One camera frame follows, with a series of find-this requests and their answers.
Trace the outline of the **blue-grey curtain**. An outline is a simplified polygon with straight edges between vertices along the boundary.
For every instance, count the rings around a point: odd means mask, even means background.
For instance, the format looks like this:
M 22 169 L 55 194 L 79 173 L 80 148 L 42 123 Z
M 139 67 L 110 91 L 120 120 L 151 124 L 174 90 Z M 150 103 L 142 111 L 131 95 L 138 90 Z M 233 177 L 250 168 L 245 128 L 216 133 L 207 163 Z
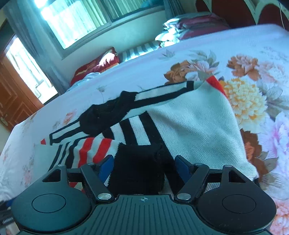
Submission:
M 42 32 L 41 20 L 34 11 L 33 1 L 9 1 L 3 10 L 11 28 L 24 47 L 58 93 L 64 94 L 69 88 L 69 83 L 52 62 L 45 48 L 45 40 L 48 36 Z
M 179 15 L 185 14 L 185 11 L 179 0 L 163 0 L 166 18 L 169 20 Z

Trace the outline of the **brown wooden door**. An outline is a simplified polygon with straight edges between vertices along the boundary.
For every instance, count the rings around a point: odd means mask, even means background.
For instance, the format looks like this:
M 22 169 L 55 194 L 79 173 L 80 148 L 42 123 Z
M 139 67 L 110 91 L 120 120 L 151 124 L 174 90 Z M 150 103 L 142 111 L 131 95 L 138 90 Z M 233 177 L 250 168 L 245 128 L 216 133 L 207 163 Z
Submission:
M 1 57 L 1 124 L 8 130 L 26 120 L 44 105 L 28 88 L 6 56 Z

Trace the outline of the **red folded blanket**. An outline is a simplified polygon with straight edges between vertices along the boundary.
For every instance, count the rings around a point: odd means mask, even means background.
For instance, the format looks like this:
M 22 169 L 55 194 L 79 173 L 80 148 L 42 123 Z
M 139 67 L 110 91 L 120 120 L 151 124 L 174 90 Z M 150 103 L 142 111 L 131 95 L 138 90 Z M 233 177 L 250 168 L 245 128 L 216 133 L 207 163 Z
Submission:
M 93 61 L 81 66 L 78 68 L 72 80 L 70 81 L 70 85 L 72 86 L 74 83 L 84 79 L 84 77 L 93 72 L 102 73 L 120 63 L 120 59 L 118 57 L 117 52 L 114 47 L 111 47 L 100 56 L 98 56 Z

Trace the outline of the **left blue-grey curtain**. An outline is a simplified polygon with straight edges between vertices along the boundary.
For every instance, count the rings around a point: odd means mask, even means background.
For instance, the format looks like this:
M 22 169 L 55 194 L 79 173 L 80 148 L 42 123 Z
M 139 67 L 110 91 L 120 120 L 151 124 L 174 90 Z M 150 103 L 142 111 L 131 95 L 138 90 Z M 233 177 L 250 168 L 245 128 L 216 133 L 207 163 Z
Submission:
M 52 62 L 45 48 L 45 40 L 48 36 L 42 32 L 41 20 L 34 11 L 33 1 L 9 1 L 3 10 L 11 28 L 24 47 L 58 93 L 64 94 L 69 88 L 69 83 Z

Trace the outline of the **light blue cloth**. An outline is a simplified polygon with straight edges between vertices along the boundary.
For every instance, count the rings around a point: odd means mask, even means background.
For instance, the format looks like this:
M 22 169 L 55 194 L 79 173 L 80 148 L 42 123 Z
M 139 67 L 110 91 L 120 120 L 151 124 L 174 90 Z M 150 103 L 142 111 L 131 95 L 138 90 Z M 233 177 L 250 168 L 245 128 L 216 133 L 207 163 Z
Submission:
M 67 92 L 68 91 L 71 91 L 72 89 L 76 88 L 76 87 L 80 87 L 82 85 L 84 85 L 85 83 L 91 81 L 92 79 L 96 78 L 97 76 L 99 76 L 100 73 L 99 72 L 92 72 L 92 73 L 89 73 L 87 74 L 83 79 L 79 80 L 79 81 L 76 81 L 75 83 L 73 83 L 71 85 L 71 87 L 69 89 L 67 89 Z

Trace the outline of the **floral white bed sheet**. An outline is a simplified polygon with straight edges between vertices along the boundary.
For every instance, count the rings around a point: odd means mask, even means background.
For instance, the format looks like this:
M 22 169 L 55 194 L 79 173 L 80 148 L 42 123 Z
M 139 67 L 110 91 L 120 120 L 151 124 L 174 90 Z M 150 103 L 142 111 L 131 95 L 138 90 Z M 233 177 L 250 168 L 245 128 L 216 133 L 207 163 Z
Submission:
M 195 201 L 175 201 L 177 193 L 93 201 L 80 167 L 59 164 L 35 175 L 35 147 L 92 105 L 123 91 L 209 77 L 228 96 L 256 179 L 226 164 L 209 167 Z M 258 25 L 160 48 L 100 73 L 16 125 L 1 154 L 1 234 L 288 234 L 288 32 Z

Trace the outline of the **striped knit child sweater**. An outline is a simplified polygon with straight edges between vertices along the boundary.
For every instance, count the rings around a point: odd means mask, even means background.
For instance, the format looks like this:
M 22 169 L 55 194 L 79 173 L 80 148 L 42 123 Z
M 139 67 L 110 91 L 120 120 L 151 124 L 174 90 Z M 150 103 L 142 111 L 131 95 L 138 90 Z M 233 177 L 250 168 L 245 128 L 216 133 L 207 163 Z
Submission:
M 112 155 L 109 191 L 176 194 L 184 185 L 176 156 L 221 169 L 232 165 L 247 178 L 258 173 L 247 160 L 241 132 L 224 88 L 215 77 L 181 82 L 92 105 L 35 147 L 35 175 L 57 165 L 79 168 Z

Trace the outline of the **stack of folded bedding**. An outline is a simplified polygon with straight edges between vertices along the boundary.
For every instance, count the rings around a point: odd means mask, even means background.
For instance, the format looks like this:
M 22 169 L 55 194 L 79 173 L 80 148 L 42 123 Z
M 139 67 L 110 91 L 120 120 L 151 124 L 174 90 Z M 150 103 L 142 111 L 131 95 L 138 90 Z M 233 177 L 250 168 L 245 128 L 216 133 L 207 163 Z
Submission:
M 230 29 L 225 19 L 211 12 L 188 13 L 167 20 L 156 36 L 162 47 L 206 34 Z

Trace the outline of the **red heart-shaped headboard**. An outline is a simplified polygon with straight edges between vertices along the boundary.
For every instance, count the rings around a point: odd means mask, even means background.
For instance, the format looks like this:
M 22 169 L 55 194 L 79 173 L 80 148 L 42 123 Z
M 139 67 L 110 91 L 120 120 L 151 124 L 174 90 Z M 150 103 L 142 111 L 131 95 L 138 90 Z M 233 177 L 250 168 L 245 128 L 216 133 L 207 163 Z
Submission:
M 231 28 L 276 24 L 288 30 L 288 1 L 196 1 L 195 6 L 224 18 Z

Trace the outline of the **large window with blinds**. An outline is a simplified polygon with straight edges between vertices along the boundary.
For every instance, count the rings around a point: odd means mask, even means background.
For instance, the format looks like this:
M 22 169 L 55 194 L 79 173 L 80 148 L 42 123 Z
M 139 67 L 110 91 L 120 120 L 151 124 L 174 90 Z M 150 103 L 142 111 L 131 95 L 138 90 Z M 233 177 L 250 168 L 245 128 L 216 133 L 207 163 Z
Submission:
M 151 40 L 165 20 L 163 1 L 33 1 L 62 59 L 84 44 L 127 48 Z

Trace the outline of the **right blue-grey curtain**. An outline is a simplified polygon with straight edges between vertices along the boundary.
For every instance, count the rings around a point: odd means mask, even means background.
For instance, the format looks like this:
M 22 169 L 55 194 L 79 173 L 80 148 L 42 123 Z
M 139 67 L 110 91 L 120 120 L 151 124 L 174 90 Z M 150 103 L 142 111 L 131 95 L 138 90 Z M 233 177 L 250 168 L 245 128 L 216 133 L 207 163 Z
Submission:
M 185 14 L 185 11 L 179 0 L 163 0 L 166 18 L 169 20 L 179 15 Z

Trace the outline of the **striped small mattress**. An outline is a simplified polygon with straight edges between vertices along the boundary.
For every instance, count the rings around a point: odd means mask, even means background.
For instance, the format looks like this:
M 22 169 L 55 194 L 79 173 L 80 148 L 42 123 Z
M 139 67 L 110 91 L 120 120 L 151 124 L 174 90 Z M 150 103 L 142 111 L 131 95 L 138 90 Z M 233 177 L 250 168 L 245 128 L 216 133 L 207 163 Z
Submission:
M 157 41 L 151 41 L 140 46 L 128 49 L 118 54 L 120 63 L 130 61 L 132 59 L 143 56 L 152 51 L 158 50 L 160 48 L 160 43 Z

